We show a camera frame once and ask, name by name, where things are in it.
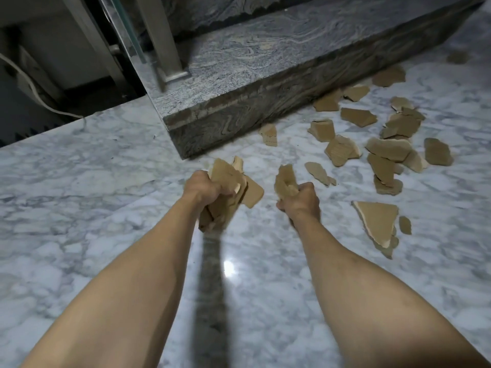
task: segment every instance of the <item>white marble floor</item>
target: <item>white marble floor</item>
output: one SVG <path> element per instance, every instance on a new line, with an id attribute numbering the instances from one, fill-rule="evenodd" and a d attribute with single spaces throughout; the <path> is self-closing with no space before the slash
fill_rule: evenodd
<path id="1" fill-rule="evenodd" d="M 278 166 L 292 163 L 305 181 L 306 161 L 338 180 L 330 188 L 314 182 L 326 227 L 418 291 L 491 359 L 490 40 L 491 15 L 480 11 L 443 46 L 404 62 L 406 83 L 343 102 L 378 115 L 366 129 L 306 106 L 278 121 L 277 148 L 251 133 L 182 161 L 145 97 L 0 149 L 0 366 L 20 364 L 87 282 L 165 214 L 195 169 L 234 154 L 265 196 L 252 210 L 240 207 L 220 239 L 195 232 L 164 366 L 340 365 L 300 242 L 274 207 Z M 472 59 L 448 65 L 451 49 Z M 376 194 L 366 154 L 334 168 L 306 132 L 329 116 L 337 133 L 362 146 L 379 133 L 394 95 L 427 116 L 417 149 L 437 137 L 455 156 L 448 168 L 406 170 L 396 197 Z M 399 234 L 393 260 L 373 247 L 352 200 L 397 204 L 412 220 L 414 234 Z"/>

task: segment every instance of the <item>white cable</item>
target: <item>white cable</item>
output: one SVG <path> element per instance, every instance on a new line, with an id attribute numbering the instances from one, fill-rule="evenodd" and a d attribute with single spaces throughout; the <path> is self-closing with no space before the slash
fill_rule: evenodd
<path id="1" fill-rule="evenodd" d="M 43 100 L 41 99 L 41 97 L 39 96 L 39 93 L 37 92 L 37 89 L 36 89 L 36 86 L 34 85 L 33 81 L 31 80 L 31 78 L 29 77 L 29 75 L 27 73 L 25 73 L 24 71 L 21 70 L 21 68 L 19 66 L 17 66 L 13 61 L 11 61 L 10 59 L 8 59 L 5 55 L 1 54 L 0 53 L 0 59 L 2 59 L 3 61 L 6 61 L 10 66 L 14 67 L 15 70 L 21 74 L 21 76 L 26 79 L 26 81 L 28 82 L 29 84 L 29 87 L 30 89 L 32 90 L 32 93 L 34 94 L 34 97 L 37 99 L 37 101 L 39 102 L 40 105 L 42 105 L 44 108 L 46 108 L 47 110 L 50 110 L 51 112 L 54 112 L 54 113 L 57 113 L 57 114 L 60 114 L 60 115 L 66 115 L 66 116 L 71 116 L 71 117 L 75 117 L 77 119 L 82 119 L 83 116 L 80 116 L 80 115 L 74 115 L 74 114 L 71 114 L 69 112 L 63 112 L 63 111 L 58 111 L 58 110 L 55 110 L 54 108 L 51 108 L 50 106 L 46 105 L 45 102 L 43 102 Z"/>

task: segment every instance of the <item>granite step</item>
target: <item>granite step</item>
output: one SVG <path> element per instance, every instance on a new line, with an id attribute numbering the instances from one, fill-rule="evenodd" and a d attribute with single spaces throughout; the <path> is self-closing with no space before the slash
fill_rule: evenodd
<path id="1" fill-rule="evenodd" d="M 181 42 L 191 76 L 133 65 L 182 158 L 445 41 L 485 0 L 312 0 Z"/>

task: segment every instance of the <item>right hand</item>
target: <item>right hand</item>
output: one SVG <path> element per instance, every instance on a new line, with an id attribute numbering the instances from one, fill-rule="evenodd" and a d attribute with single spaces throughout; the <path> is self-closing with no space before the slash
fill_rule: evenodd
<path id="1" fill-rule="evenodd" d="M 276 207 L 284 211 L 287 216 L 295 222 L 295 219 L 302 215 L 315 217 L 321 220 L 321 209 L 319 208 L 319 198 L 315 193 L 312 182 L 302 183 L 298 186 L 299 193 L 289 196 L 277 202 Z"/>

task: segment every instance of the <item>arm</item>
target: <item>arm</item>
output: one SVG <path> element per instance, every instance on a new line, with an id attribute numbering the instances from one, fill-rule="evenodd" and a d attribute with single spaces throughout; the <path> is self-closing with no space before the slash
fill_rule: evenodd
<path id="1" fill-rule="evenodd" d="M 322 313 L 347 366 L 491 366 L 415 291 L 322 226 L 313 184 L 301 185 L 278 208 L 302 240 Z"/>
<path id="2" fill-rule="evenodd" d="M 223 191 L 198 171 L 167 214 L 101 271 L 22 368 L 156 367 L 181 298 L 193 229 Z"/>

